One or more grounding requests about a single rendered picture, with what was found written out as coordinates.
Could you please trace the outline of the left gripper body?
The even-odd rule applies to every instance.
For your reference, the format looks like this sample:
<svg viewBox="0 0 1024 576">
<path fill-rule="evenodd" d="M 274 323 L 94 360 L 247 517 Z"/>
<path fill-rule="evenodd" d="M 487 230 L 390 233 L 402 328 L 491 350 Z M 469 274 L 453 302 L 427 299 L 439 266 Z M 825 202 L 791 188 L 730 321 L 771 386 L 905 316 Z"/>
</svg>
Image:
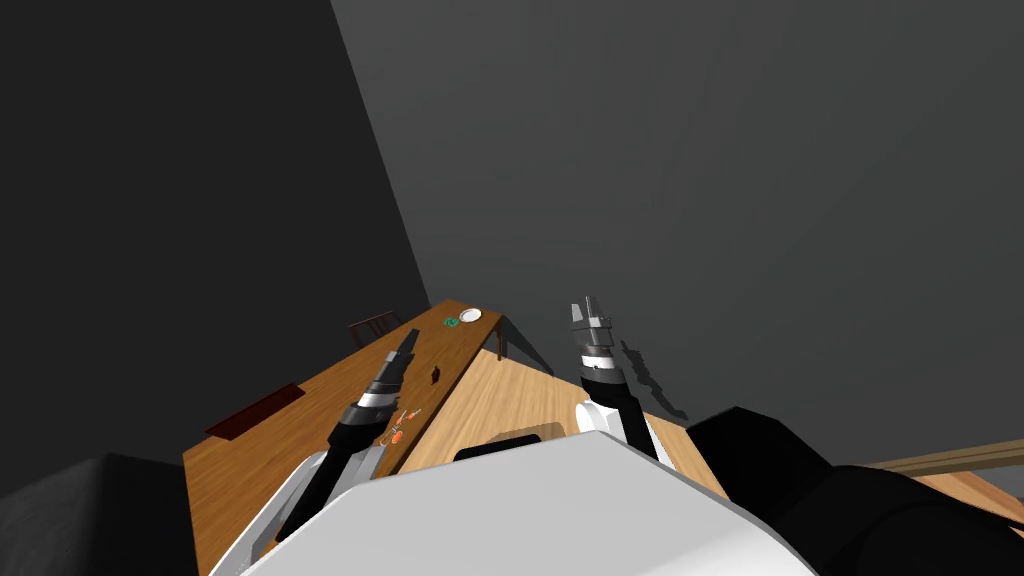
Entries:
<svg viewBox="0 0 1024 576">
<path fill-rule="evenodd" d="M 400 386 L 404 380 L 406 370 L 414 358 L 412 349 L 399 348 L 391 351 L 379 372 L 380 386 Z"/>
</svg>

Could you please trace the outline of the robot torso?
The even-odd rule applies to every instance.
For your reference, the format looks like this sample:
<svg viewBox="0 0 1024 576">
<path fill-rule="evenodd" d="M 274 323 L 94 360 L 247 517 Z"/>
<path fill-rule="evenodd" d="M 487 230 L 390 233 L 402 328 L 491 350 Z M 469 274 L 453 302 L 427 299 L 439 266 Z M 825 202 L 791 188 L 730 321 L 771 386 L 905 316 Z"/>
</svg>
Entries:
<svg viewBox="0 0 1024 576">
<path fill-rule="evenodd" d="M 359 484 L 242 576 L 817 576 L 774 530 L 588 431 Z"/>
</svg>

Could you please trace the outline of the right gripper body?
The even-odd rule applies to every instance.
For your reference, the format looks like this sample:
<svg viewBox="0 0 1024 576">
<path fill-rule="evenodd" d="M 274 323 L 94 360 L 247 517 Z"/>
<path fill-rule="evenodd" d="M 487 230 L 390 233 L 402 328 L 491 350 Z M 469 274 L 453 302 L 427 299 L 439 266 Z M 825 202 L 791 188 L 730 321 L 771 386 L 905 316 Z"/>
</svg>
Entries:
<svg viewBox="0 0 1024 576">
<path fill-rule="evenodd" d="M 575 344 L 581 348 L 612 348 L 615 339 L 611 328 L 611 320 L 607 317 L 588 317 L 573 321 L 570 326 Z"/>
</svg>

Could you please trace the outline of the brown wooden table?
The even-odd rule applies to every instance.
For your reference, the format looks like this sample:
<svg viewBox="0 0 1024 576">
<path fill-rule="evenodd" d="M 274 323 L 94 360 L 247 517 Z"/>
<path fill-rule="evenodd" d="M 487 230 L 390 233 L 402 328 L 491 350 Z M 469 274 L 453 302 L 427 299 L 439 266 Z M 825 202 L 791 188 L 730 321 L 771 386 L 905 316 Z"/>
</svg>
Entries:
<svg viewBox="0 0 1024 576">
<path fill-rule="evenodd" d="M 480 320 L 443 324 L 465 304 L 441 303 L 301 384 L 305 395 L 232 441 L 209 438 L 183 455 L 200 576 L 209 576 L 229 545 L 293 470 L 327 447 L 344 410 L 380 371 L 387 354 L 409 330 L 420 332 L 406 373 L 400 411 L 421 412 L 402 424 L 400 441 L 383 454 L 376 477 L 397 474 L 490 335 L 501 335 L 502 314 L 483 310 Z M 440 380 L 431 372 L 440 368 Z"/>
</svg>

